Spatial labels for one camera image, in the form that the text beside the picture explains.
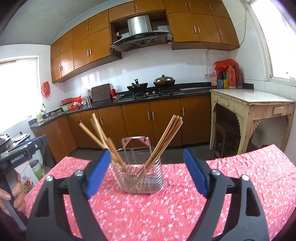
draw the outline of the range hood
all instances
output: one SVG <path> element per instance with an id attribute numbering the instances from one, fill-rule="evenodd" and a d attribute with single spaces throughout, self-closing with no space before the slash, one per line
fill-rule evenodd
<path id="1" fill-rule="evenodd" d="M 119 51 L 166 44 L 172 40 L 168 31 L 152 31 L 148 15 L 128 19 L 129 35 L 116 41 L 111 48 Z"/>

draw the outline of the metal wire basket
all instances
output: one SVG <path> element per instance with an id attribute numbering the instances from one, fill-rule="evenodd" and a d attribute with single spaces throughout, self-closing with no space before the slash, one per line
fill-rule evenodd
<path id="1" fill-rule="evenodd" d="M 131 139 L 143 143 L 145 147 L 126 148 Z M 143 179 L 135 185 L 139 172 L 150 157 L 154 147 L 151 147 L 148 137 L 126 137 L 122 139 L 122 149 L 118 152 L 125 162 L 122 168 L 116 162 L 110 165 L 113 175 L 120 189 L 130 194 L 152 194 L 159 191 L 163 183 L 163 173 L 160 158 L 149 170 L 144 170 Z"/>

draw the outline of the tablecloth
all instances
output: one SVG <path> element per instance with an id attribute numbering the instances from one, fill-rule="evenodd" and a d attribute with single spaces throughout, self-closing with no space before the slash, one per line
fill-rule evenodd
<path id="1" fill-rule="evenodd" d="M 89 161 L 65 157 L 49 173 L 55 178 L 84 169 Z M 270 240 L 281 230 L 296 206 L 296 168 L 275 146 L 208 161 L 231 177 L 247 174 L 259 195 L 267 219 Z M 186 240 L 198 220 L 206 199 L 200 195 L 185 164 L 162 165 L 164 187 L 153 195 L 123 193 L 110 170 L 89 203 L 108 240 Z M 44 178 L 27 194 L 27 216 Z M 81 237 L 69 196 L 64 196 L 71 230 Z M 215 236 L 222 233 L 230 195 L 226 195 Z"/>

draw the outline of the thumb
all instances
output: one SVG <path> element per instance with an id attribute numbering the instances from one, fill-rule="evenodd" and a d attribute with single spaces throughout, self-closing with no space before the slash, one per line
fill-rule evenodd
<path id="1" fill-rule="evenodd" d="M 0 200 L 9 201 L 10 199 L 11 196 L 9 193 L 0 188 Z"/>

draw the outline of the bundle of chopsticks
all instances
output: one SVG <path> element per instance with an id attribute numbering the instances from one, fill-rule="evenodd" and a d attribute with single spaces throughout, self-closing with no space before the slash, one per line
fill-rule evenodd
<path id="1" fill-rule="evenodd" d="M 120 154 L 118 153 L 114 143 L 112 142 L 111 138 L 106 137 L 102 127 L 99 124 L 99 121 L 96 115 L 93 113 L 92 117 L 90 118 L 90 122 L 95 129 L 97 136 L 100 138 L 98 139 L 82 122 L 79 126 L 92 138 L 102 149 L 109 149 L 111 152 L 111 161 L 112 163 L 116 163 L 123 175 L 127 177 L 127 173 L 125 171 L 127 168 L 125 167 L 125 162 L 122 160 Z M 145 162 L 143 167 L 140 171 L 136 174 L 136 179 L 133 179 L 132 188 L 137 187 L 140 181 L 143 179 L 145 174 L 153 167 L 155 162 L 160 158 L 162 153 L 165 151 L 171 140 L 174 138 L 178 130 L 180 129 L 181 125 L 183 124 L 182 117 L 178 115 L 173 115 L 172 119 L 170 120 L 167 128 L 165 129 L 163 135 L 161 136 L 159 142 L 157 143 L 154 151 L 152 152 L 149 159 Z"/>

